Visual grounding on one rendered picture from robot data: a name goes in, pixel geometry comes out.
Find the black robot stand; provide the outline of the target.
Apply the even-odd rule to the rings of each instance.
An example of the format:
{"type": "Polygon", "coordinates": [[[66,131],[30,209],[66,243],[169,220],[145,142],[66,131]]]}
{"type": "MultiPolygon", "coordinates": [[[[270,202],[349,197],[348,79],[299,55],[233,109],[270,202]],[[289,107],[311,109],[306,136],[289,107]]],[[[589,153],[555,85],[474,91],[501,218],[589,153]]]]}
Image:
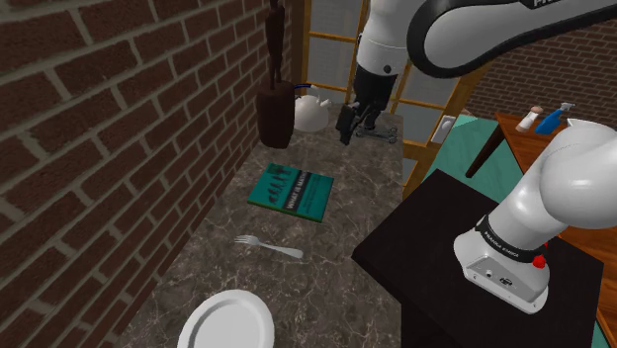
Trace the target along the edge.
{"type": "Polygon", "coordinates": [[[401,348],[590,348],[603,264],[555,237],[548,300],[526,314],[465,279],[455,238],[497,203],[436,170],[353,251],[402,305],[401,348]]]}

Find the brown wooden table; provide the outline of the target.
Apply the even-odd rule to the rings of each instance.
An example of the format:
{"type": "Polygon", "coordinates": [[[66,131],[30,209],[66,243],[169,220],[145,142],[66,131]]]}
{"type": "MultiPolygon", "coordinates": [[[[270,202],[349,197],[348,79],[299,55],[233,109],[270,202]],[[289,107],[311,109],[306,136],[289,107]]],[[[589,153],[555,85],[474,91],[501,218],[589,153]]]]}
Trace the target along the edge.
{"type": "MultiPolygon", "coordinates": [[[[529,131],[521,132],[515,129],[521,117],[499,112],[495,116],[497,125],[470,164],[466,172],[468,178],[472,178],[485,165],[504,140],[520,170],[525,173],[554,136],[564,128],[558,126],[549,135],[537,134],[534,129],[540,121],[536,120],[529,131]]],[[[560,238],[603,262],[596,321],[608,346],[617,348],[617,226],[592,231],[569,227],[560,234],[560,238]]]]}

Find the blue spray bottle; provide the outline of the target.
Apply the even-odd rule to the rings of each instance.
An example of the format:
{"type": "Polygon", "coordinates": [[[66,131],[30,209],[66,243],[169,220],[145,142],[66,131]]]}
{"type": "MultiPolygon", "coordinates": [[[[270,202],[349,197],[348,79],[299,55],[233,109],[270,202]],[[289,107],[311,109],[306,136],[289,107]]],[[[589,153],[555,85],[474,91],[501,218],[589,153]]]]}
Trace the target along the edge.
{"type": "Polygon", "coordinates": [[[548,115],[539,125],[536,126],[535,133],[545,135],[551,134],[561,123],[561,114],[568,111],[573,106],[574,103],[563,102],[556,111],[548,115]]]}

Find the white teapot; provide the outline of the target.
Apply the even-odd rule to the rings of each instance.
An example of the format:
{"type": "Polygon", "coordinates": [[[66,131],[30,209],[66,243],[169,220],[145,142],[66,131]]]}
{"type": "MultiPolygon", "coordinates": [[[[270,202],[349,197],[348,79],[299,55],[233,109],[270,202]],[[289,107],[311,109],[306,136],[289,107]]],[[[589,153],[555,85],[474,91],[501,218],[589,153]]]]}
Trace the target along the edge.
{"type": "Polygon", "coordinates": [[[303,95],[295,100],[296,131],[315,132],[327,127],[329,122],[328,108],[332,102],[321,100],[318,96],[303,95]]]}

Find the dark brown vase with stick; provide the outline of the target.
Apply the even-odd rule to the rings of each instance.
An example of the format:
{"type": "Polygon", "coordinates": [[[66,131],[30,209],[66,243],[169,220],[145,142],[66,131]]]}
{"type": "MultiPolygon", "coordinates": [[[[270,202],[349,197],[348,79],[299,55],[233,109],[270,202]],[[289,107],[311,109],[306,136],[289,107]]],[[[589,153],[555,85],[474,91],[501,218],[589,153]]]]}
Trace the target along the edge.
{"type": "Polygon", "coordinates": [[[282,79],[285,34],[285,8],[278,0],[269,0],[265,19],[269,52],[268,76],[259,84],[255,106],[261,142],[272,148],[287,148],[294,131],[295,88],[282,79]]]}

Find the teal book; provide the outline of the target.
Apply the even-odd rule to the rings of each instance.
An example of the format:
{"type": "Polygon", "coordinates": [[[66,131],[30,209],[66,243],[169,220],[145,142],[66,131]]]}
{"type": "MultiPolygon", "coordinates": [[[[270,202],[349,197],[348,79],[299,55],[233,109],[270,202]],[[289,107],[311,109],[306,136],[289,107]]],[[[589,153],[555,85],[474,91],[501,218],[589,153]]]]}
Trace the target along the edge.
{"type": "Polygon", "coordinates": [[[269,163],[247,203],[290,216],[322,222],[334,179],[269,163]]]}

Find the silver wrench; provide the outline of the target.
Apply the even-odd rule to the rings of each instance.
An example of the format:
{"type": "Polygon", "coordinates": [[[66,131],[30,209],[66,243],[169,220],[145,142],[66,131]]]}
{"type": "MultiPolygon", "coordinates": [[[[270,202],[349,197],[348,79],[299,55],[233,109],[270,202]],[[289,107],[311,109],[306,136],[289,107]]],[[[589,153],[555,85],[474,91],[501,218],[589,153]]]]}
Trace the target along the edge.
{"type": "Polygon", "coordinates": [[[381,139],[388,143],[397,142],[397,127],[392,128],[378,128],[367,129],[364,126],[360,126],[356,129],[355,135],[358,137],[370,137],[375,139],[381,139]]]}

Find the white shaker with brown cap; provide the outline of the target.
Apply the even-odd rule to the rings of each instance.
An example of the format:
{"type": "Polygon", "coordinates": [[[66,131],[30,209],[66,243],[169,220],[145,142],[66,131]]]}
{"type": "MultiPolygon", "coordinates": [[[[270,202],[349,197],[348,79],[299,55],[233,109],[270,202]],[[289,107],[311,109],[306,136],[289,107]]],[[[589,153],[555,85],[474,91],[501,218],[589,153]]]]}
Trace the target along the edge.
{"type": "Polygon", "coordinates": [[[536,118],[543,113],[543,108],[540,106],[533,106],[528,114],[519,122],[515,129],[519,132],[527,132],[531,129],[531,126],[535,122],[536,118]]]}

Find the wooden framed glass door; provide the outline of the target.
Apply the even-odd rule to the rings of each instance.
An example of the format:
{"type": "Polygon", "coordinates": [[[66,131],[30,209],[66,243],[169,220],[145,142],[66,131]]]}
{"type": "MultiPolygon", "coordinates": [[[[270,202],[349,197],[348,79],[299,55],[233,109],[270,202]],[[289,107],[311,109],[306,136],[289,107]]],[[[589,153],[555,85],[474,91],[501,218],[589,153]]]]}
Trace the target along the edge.
{"type": "MultiPolygon", "coordinates": [[[[380,34],[405,43],[409,16],[422,0],[303,0],[302,80],[304,91],[340,105],[355,99],[357,65],[366,67],[370,47],[362,34],[380,34]]],[[[458,118],[472,91],[488,71],[483,67],[459,78],[437,79],[422,73],[403,48],[395,55],[397,81],[386,114],[402,117],[402,195],[407,197],[429,171],[441,144],[431,142],[441,118],[458,118]]]]}

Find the silver fork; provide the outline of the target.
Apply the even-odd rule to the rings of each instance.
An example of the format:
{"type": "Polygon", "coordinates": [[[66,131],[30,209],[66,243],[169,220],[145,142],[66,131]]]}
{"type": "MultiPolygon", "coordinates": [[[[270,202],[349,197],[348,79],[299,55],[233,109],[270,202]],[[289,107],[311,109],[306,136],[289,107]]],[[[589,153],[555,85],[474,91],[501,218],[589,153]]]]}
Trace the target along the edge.
{"type": "Polygon", "coordinates": [[[260,246],[260,247],[265,247],[271,250],[275,250],[281,253],[284,253],[286,255],[298,258],[298,259],[302,259],[304,256],[304,253],[302,250],[297,249],[297,248],[290,248],[290,247],[282,247],[282,246],[277,246],[277,245],[271,245],[268,243],[264,243],[262,241],[259,240],[258,237],[254,236],[254,235],[239,235],[234,239],[235,242],[237,243],[245,243],[245,244],[249,244],[249,245],[253,245],[253,246],[260,246]]]}

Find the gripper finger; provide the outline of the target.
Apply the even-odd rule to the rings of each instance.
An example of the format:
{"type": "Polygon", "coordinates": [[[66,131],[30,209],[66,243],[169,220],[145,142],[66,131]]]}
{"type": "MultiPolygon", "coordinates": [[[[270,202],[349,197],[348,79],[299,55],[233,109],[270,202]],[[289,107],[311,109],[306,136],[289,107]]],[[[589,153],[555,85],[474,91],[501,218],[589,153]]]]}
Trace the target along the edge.
{"type": "Polygon", "coordinates": [[[364,131],[372,131],[376,127],[375,122],[381,112],[382,111],[373,104],[367,106],[361,114],[362,129],[364,131]]]}
{"type": "Polygon", "coordinates": [[[341,107],[336,123],[336,129],[340,133],[340,142],[345,145],[349,144],[352,132],[359,124],[360,117],[357,109],[357,103],[351,105],[344,104],[341,107]]]}

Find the white plate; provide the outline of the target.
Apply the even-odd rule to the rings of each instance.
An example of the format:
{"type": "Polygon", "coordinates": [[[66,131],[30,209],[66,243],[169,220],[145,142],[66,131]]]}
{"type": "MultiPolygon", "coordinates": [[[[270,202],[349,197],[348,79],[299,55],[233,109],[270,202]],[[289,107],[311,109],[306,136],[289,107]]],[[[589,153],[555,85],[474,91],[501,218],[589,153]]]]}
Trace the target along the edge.
{"type": "Polygon", "coordinates": [[[176,348],[274,348],[275,326],[266,304],[244,290],[203,301],[186,320],[176,348]]]}

